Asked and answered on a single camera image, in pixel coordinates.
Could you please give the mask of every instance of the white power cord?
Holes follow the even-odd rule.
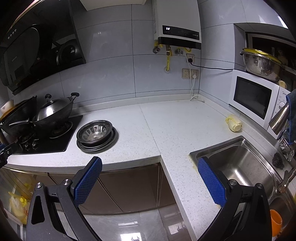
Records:
[[[201,101],[201,102],[205,102],[205,100],[203,98],[199,99],[199,94],[196,94],[196,95],[193,95],[193,88],[194,88],[194,85],[195,85],[195,79],[197,78],[196,74],[193,75],[193,84],[191,83],[191,68],[190,68],[190,65],[189,65],[189,62],[187,60],[187,57],[186,57],[186,62],[188,64],[188,67],[189,67],[189,74],[190,74],[190,87],[191,87],[191,90],[190,90],[190,93],[191,93],[191,98],[190,98],[190,101],[193,101],[193,100],[197,100],[197,101]]]

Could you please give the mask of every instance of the large stainless steel basin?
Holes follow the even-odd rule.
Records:
[[[275,209],[282,216],[283,226],[296,211],[296,205],[289,191],[277,193],[276,186],[281,177],[259,151],[243,136],[229,141],[194,151],[191,158],[197,165],[198,159],[206,156],[212,165],[223,172],[228,179],[235,179],[240,185],[254,186],[261,183],[264,186],[270,209]]]

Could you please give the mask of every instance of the orange plastic container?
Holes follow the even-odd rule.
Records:
[[[281,215],[279,215],[279,213],[273,209],[270,210],[270,216],[271,216],[272,236],[275,237],[281,231],[281,228],[283,226],[283,220],[281,218]]]

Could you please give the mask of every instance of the white bowl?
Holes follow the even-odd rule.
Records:
[[[7,112],[8,110],[10,110],[13,106],[14,106],[14,101],[13,100],[7,101],[5,103],[5,105],[1,107],[2,114],[4,114],[5,112]]]

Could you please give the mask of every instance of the white microwave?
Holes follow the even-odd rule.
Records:
[[[286,95],[290,91],[255,75],[232,71],[232,81],[228,104],[238,109],[265,130],[277,138],[268,124],[272,117],[286,103]]]

